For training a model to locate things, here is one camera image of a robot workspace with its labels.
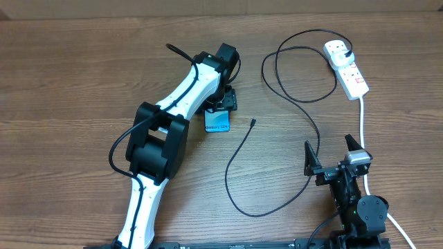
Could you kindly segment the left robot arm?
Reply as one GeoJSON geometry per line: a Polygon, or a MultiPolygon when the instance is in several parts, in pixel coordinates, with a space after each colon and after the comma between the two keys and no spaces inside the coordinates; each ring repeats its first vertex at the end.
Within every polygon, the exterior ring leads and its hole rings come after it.
{"type": "Polygon", "coordinates": [[[166,98],[142,103],[132,127],[111,146],[113,158],[117,146],[129,140],[125,152],[129,170],[123,175],[131,178],[132,190],[125,224],[110,248],[151,246],[161,196],[183,162],[193,115],[204,116],[206,132],[227,132],[229,114],[237,110],[230,85],[241,66],[235,47],[222,44],[214,55],[202,51],[193,57],[171,44],[167,48],[187,59],[191,68],[166,98]]]}

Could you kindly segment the Galaxy smartphone blue screen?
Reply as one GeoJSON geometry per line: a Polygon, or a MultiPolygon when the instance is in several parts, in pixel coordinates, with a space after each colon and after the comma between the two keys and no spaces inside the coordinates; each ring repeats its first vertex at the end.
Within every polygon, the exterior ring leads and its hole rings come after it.
{"type": "Polygon", "coordinates": [[[204,111],[205,131],[207,133],[221,133],[230,131],[228,111],[216,111],[210,113],[204,111]]]}

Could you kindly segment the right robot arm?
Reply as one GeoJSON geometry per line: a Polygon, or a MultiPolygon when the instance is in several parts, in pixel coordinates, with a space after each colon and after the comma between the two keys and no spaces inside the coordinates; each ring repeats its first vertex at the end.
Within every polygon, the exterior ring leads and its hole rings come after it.
{"type": "Polygon", "coordinates": [[[306,248],[389,248],[389,240],[381,238],[386,231],[389,204],[381,196],[363,196],[357,183],[357,178],[369,172],[373,157],[350,134],[345,140],[348,152],[333,167],[323,167],[309,141],[305,141],[304,175],[314,176],[317,186],[329,186],[336,212],[312,232],[304,245],[306,248]],[[326,239],[315,240],[318,231],[337,216],[341,229],[332,231],[326,239]]]}

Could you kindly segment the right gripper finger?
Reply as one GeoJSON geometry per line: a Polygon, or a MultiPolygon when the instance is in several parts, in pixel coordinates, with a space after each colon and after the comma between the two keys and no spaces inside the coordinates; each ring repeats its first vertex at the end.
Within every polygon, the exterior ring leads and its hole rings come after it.
{"type": "Polygon", "coordinates": [[[304,175],[313,176],[317,175],[322,169],[317,155],[315,154],[311,144],[308,140],[305,141],[305,166],[304,175]]]}
{"type": "Polygon", "coordinates": [[[352,137],[351,134],[345,136],[348,151],[357,151],[363,149],[362,146],[352,137]]]}

